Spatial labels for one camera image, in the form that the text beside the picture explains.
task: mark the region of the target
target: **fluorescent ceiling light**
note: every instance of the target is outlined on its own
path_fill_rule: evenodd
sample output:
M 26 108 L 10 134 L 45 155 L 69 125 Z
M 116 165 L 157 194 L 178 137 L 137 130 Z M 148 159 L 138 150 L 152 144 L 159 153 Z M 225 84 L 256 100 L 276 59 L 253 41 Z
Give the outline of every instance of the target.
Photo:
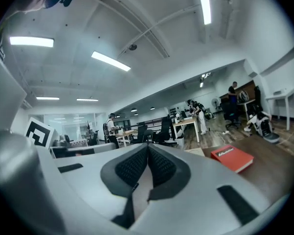
M 200 0 L 201 1 L 201 7 L 202 7 L 202 13 L 204 15 L 204 24 L 210 24 L 211 23 L 211 8 L 210 8 L 210 0 Z
M 126 66 L 126 65 L 124 65 L 124 64 L 122 64 L 122 63 L 120 63 L 120 62 L 118 62 L 118 61 L 116 61 L 116 60 L 114 60 L 114 59 L 112 59 L 110 57 L 102 55 L 102 54 L 100 54 L 100 53 L 98 53 L 96 51 L 93 52 L 91 57 L 94 58 L 94 59 L 98 59 L 98 60 L 100 60 L 102 62 L 105 62 L 107 64 L 113 65 L 115 67 L 118 67 L 118 68 L 120 68 L 122 70 L 125 70 L 125 71 L 129 71 L 131 69 L 130 67 L 128 67 L 128 66 Z
M 58 97 L 37 96 L 37 100 L 59 100 Z
M 78 98 L 77 101 L 99 101 L 98 99 Z
M 53 47 L 54 40 L 40 37 L 10 37 L 11 45 L 34 45 Z

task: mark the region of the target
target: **man in black shirt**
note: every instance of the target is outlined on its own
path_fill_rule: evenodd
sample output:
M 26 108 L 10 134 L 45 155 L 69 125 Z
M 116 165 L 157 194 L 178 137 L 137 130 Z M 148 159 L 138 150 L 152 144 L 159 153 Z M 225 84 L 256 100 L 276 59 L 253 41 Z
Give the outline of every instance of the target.
M 235 88 L 237 88 L 237 82 L 233 82 L 233 85 L 230 86 L 228 89 L 228 98 L 229 98 L 229 101 L 233 104 L 237 103 L 237 96 L 235 93 Z

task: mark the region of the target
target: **red book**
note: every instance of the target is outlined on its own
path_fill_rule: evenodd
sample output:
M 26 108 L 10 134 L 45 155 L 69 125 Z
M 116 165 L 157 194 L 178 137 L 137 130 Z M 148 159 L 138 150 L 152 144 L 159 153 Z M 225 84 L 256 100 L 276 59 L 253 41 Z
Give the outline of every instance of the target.
M 211 152 L 211 158 L 238 173 L 253 163 L 253 156 L 232 145 Z

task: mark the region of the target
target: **glass partition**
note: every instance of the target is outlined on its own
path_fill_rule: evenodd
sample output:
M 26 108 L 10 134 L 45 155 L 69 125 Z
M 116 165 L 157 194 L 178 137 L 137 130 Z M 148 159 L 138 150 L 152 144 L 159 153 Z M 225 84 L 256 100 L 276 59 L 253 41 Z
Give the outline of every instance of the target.
M 29 115 L 29 118 L 35 118 L 51 127 L 59 135 L 68 135 L 71 141 L 89 139 L 93 137 L 97 130 L 95 124 L 95 114 L 51 114 L 51 115 Z

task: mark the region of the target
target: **desk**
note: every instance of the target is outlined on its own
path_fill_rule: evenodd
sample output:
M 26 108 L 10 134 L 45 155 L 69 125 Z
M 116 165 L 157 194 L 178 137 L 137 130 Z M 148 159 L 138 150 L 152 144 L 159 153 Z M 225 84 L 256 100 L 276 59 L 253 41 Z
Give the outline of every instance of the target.
M 129 135 L 136 132 L 138 132 L 138 130 L 124 131 L 123 133 L 117 133 L 115 136 L 116 136 L 116 139 L 123 139 L 124 146 L 126 147 L 127 145 L 126 145 L 125 137 L 128 137 Z
M 265 100 L 268 103 L 268 110 L 269 110 L 269 114 L 271 115 L 271 109 L 270 109 L 270 105 L 269 105 L 269 100 L 278 100 L 278 99 L 284 99 L 285 100 L 285 104 L 286 104 L 286 117 L 287 117 L 287 131 L 289 131 L 289 127 L 290 127 L 290 115 L 289 115 L 289 102 L 288 102 L 288 98 L 294 94 L 294 89 L 290 89 L 287 90 L 286 92 L 284 92 L 283 94 L 278 94 L 278 95 L 271 95 L 271 96 L 267 96 L 265 98 Z
M 250 100 L 250 101 L 245 102 L 245 103 L 237 104 L 237 105 L 244 105 L 244 106 L 245 106 L 245 111 L 246 111 L 247 121 L 249 121 L 249 115 L 248 115 L 248 113 L 247 113 L 247 111 L 248 111 L 248 110 L 247 110 L 247 104 L 249 104 L 249 103 L 251 103 L 251 102 L 253 102 L 253 101 L 255 101 L 255 99 Z
M 182 126 L 182 125 L 187 125 L 187 124 L 194 124 L 195 125 L 195 130 L 196 130 L 196 136 L 197 136 L 197 142 L 199 143 L 199 130 L 198 130 L 198 125 L 197 125 L 197 118 L 194 117 L 192 119 L 188 119 L 185 120 L 183 122 L 179 122 L 179 123 L 174 123 L 173 127 L 174 127 L 174 132 L 175 132 L 175 137 L 177 138 L 177 131 L 176 131 L 176 127 L 177 126 Z
M 244 138 L 230 145 L 254 156 L 253 163 L 239 175 L 260 189 L 271 203 L 291 191 L 294 184 L 292 155 L 258 136 Z M 202 150 L 210 158 L 210 153 L 218 148 L 221 146 Z

